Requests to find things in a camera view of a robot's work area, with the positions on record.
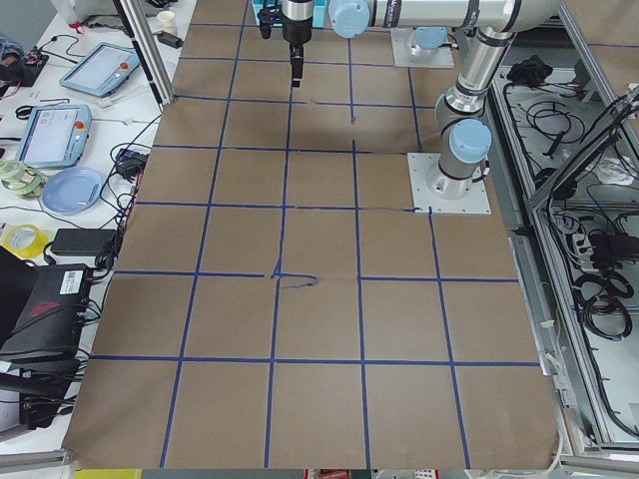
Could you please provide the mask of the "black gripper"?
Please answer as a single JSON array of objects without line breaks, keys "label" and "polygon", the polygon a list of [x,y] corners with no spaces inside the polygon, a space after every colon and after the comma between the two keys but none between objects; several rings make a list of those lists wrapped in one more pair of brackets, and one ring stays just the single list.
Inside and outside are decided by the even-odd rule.
[{"label": "black gripper", "polygon": [[284,38],[290,43],[292,87],[298,88],[304,75],[304,47],[312,37],[314,0],[283,0]]}]

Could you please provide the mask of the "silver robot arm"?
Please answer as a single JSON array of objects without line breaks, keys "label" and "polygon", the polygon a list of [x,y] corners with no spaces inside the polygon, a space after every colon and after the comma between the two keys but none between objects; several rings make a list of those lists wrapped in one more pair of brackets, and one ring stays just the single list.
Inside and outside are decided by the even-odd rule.
[{"label": "silver robot arm", "polygon": [[[304,46],[313,35],[314,1],[277,1],[284,39],[290,45],[292,86],[298,88],[304,75]],[[360,35],[373,19],[366,1],[330,1],[328,14],[333,30],[341,37]],[[417,50],[437,49],[447,38],[445,27],[415,27],[411,47]]]},{"label": "silver robot arm", "polygon": [[492,143],[488,128],[477,119],[494,75],[512,40],[554,15],[558,1],[331,1],[333,30],[354,38],[366,28],[474,28],[455,84],[435,108],[442,152],[426,183],[439,197],[458,200],[467,194],[472,176]]}]

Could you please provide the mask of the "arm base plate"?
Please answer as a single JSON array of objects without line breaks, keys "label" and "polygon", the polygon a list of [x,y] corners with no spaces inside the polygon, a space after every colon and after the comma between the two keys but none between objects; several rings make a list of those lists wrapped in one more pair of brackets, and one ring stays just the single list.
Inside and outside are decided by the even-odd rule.
[{"label": "arm base plate", "polygon": [[410,27],[390,30],[394,65],[406,68],[452,69],[446,27]]},{"label": "arm base plate", "polygon": [[458,181],[439,168],[440,154],[409,153],[413,209],[420,214],[490,215],[485,182]]}]

